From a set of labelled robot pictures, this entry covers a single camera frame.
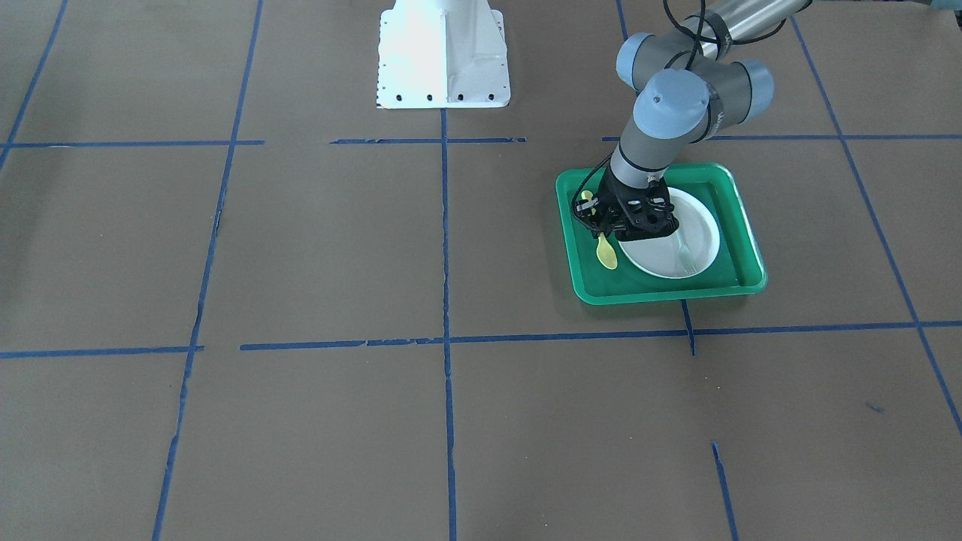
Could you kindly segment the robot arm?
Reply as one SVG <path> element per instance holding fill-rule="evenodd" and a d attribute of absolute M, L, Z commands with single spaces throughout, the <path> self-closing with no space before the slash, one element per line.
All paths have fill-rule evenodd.
<path fill-rule="evenodd" d="M 807 1 L 701 1 L 662 35 L 629 37 L 616 74 L 637 96 L 612 153 L 598 166 L 591 196 L 575 192 L 573 218 L 595 239 L 621 242 L 673 235 L 679 223 L 664 174 L 689 144 L 765 112 L 772 72 L 757 61 L 725 62 L 733 48 L 773 37 Z"/>

